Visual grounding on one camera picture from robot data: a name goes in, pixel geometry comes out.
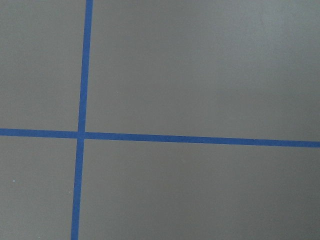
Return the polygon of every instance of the gray painted floor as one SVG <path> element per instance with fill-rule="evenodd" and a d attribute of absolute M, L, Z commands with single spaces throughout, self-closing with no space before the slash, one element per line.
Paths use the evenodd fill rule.
<path fill-rule="evenodd" d="M 0 128 L 76 131 L 84 0 L 0 0 Z M 319 141 L 320 2 L 95 0 L 86 130 Z M 0 240 L 70 239 L 75 139 L 0 136 Z M 80 240 L 318 240 L 320 149 L 85 140 Z"/>

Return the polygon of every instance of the blue tape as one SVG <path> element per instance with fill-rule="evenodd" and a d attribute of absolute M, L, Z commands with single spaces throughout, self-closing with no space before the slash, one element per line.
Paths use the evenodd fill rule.
<path fill-rule="evenodd" d="M 0 136 L 76 139 L 77 135 L 78 133 L 76 131 L 0 128 Z"/>
<path fill-rule="evenodd" d="M 83 31 L 78 132 L 77 132 L 75 168 L 74 168 L 71 240 L 78 240 L 78 236 L 79 236 L 79 219 L 80 219 L 82 169 L 83 169 L 84 147 L 85 147 L 92 11 L 93 11 L 93 0 L 86 0 L 84 31 Z"/>
<path fill-rule="evenodd" d="M 206 137 L 206 136 L 174 136 L 174 135 L 86 132 L 85 138 L 96 139 L 96 140 L 121 140 L 121 141 L 143 141 L 143 142 L 320 148 L 320 141 L 269 140 L 269 139 Z"/>

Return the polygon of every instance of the floor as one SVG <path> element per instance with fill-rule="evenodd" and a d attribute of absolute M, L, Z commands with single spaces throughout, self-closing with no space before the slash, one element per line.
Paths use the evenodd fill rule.
<path fill-rule="evenodd" d="M 320 239 L 320 3 L 0 0 L 0 239 Z"/>

